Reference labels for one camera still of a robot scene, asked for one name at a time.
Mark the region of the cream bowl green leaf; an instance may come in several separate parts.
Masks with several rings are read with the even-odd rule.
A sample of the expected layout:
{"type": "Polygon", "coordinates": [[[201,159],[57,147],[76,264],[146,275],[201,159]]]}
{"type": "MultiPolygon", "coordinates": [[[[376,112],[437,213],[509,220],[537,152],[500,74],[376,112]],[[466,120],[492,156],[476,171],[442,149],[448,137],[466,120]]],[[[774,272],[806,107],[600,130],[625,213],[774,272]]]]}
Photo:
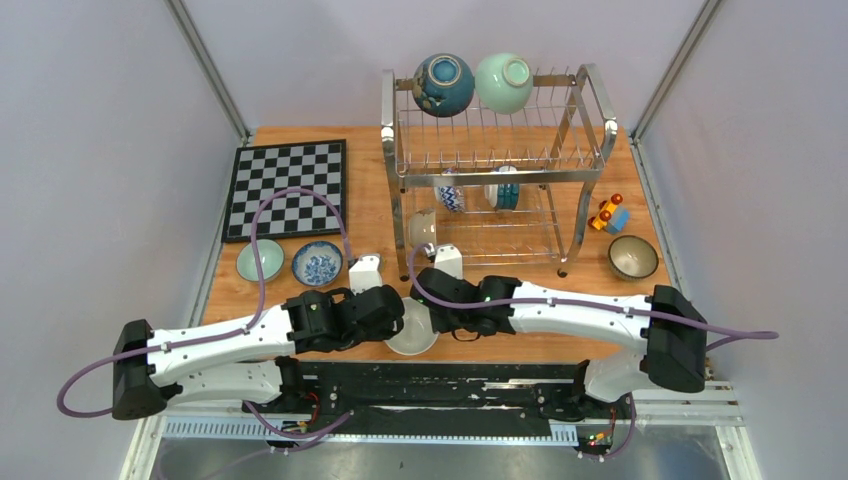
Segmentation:
{"type": "Polygon", "coordinates": [[[397,354],[420,355],[435,344],[439,334],[433,329],[431,312],[424,304],[411,297],[404,297],[402,301],[403,327],[384,343],[397,354]]]}

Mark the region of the white blue floral bowl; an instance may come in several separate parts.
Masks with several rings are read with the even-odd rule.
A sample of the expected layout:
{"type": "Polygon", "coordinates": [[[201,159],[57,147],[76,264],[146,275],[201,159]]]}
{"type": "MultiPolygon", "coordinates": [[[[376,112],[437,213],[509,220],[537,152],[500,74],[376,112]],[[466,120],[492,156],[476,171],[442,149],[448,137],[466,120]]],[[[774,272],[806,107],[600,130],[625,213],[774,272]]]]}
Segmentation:
{"type": "Polygon", "coordinates": [[[307,287],[323,287],[333,283],[344,266],[340,249],[327,241],[313,241],[294,255],[291,269],[295,279],[307,287]]]}

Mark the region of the pale green striped bowl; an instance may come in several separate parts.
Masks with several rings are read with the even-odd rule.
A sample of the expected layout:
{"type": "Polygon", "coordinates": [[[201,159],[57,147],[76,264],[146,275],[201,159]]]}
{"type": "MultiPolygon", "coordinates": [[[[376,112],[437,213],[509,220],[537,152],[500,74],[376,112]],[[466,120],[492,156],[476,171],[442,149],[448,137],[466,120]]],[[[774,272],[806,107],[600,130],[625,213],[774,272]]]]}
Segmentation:
{"type": "MultiPolygon", "coordinates": [[[[285,264],[283,248],[274,240],[260,239],[257,241],[257,251],[264,280],[268,282],[275,279],[281,273],[285,264]]],[[[243,280],[253,283],[259,281],[256,259],[250,244],[239,252],[236,259],[236,270],[243,280]]]]}

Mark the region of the dark patterned rim bowl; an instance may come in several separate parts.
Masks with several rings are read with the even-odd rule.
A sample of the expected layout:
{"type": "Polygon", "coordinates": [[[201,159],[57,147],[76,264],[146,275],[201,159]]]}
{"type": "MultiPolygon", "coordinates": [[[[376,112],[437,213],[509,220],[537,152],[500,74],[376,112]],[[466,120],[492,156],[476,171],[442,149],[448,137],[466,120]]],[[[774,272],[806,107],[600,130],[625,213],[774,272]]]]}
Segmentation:
{"type": "Polygon", "coordinates": [[[612,273],[625,281],[647,279],[660,266],[656,249],[646,239],[635,235],[616,237],[607,249],[607,260],[612,273]]]}

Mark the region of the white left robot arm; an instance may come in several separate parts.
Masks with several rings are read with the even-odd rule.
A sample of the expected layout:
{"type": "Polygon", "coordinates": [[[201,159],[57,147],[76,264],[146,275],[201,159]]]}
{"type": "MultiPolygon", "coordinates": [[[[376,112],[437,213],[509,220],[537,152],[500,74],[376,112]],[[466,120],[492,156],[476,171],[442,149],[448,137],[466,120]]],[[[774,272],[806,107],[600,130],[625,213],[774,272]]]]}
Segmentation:
{"type": "Polygon", "coordinates": [[[239,369],[261,357],[349,350],[381,342],[403,327],[405,307],[389,286],[354,293],[347,288],[306,291],[251,316],[211,325],[155,330],[145,319],[126,323],[114,354],[111,416],[136,420],[170,404],[202,399],[271,402],[283,413],[298,411],[306,386],[273,367],[270,377],[239,369]]]}

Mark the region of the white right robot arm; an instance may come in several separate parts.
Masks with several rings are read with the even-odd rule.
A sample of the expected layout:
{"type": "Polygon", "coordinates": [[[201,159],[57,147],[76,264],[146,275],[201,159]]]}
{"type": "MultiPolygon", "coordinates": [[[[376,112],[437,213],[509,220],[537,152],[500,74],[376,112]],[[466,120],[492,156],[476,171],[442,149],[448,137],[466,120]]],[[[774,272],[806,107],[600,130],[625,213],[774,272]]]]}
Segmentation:
{"type": "Polygon", "coordinates": [[[657,285],[650,295],[604,296],[497,275],[472,284],[427,267],[410,295],[430,309],[442,332],[552,333],[618,345],[620,352],[586,361],[575,377],[571,403],[584,417],[634,390],[705,388],[707,321],[671,286],[657,285]]]}

